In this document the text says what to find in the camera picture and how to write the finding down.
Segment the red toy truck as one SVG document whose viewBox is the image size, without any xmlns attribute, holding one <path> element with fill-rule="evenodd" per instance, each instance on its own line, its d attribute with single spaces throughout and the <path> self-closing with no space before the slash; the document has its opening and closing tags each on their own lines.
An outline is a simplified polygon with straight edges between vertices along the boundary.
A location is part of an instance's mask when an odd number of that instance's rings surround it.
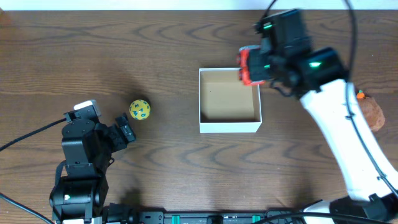
<svg viewBox="0 0 398 224">
<path fill-rule="evenodd" d="M 244 85 L 265 84 L 266 81 L 251 82 L 248 78 L 247 58 L 248 58 L 248 48 L 250 48 L 250 46 L 259 46 L 259 45 L 247 45 L 241 47 L 238 51 L 237 63 L 239 64 L 239 80 L 242 81 Z"/>
</svg>

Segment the brown plush toy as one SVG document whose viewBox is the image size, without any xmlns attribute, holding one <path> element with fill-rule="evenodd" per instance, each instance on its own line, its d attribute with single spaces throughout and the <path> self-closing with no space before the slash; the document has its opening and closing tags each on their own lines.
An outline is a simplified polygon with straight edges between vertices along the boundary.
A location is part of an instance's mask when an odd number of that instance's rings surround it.
<svg viewBox="0 0 398 224">
<path fill-rule="evenodd" d="M 386 119 L 377 101 L 362 90 L 357 92 L 356 99 L 371 131 L 379 131 L 384 126 Z"/>
</svg>

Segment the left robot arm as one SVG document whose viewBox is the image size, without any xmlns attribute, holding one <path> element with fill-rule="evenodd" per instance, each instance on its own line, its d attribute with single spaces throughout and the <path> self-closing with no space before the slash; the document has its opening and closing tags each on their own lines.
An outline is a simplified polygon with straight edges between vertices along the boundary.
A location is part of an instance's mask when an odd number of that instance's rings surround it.
<svg viewBox="0 0 398 224">
<path fill-rule="evenodd" d="M 53 220 L 82 220 L 100 217 L 109 185 L 106 171 L 114 162 L 112 153 L 136 140 L 126 114 L 107 126 L 97 115 L 78 111 L 65 113 L 62 129 L 65 160 L 57 167 L 55 186 L 50 193 Z"/>
</svg>

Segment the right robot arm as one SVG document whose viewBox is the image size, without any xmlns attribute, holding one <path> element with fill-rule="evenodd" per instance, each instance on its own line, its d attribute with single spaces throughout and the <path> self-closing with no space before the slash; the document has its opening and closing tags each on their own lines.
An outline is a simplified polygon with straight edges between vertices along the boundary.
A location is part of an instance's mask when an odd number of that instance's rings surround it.
<svg viewBox="0 0 398 224">
<path fill-rule="evenodd" d="M 289 89 L 323 133 L 345 180 L 347 196 L 315 202 L 288 218 L 304 223 L 387 223 L 397 218 L 397 171 L 374 137 L 337 52 L 314 50 L 301 12 L 265 14 L 261 44 L 239 51 L 245 85 Z"/>
</svg>

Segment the yellow ball with blue letters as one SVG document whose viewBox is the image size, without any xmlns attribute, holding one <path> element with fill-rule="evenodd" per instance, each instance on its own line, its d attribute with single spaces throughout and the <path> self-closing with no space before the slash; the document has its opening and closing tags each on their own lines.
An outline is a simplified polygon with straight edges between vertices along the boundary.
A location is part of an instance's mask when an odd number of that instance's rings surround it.
<svg viewBox="0 0 398 224">
<path fill-rule="evenodd" d="M 133 119 L 144 120 L 150 116 L 151 107 L 145 100 L 135 100 L 130 104 L 129 112 Z"/>
</svg>

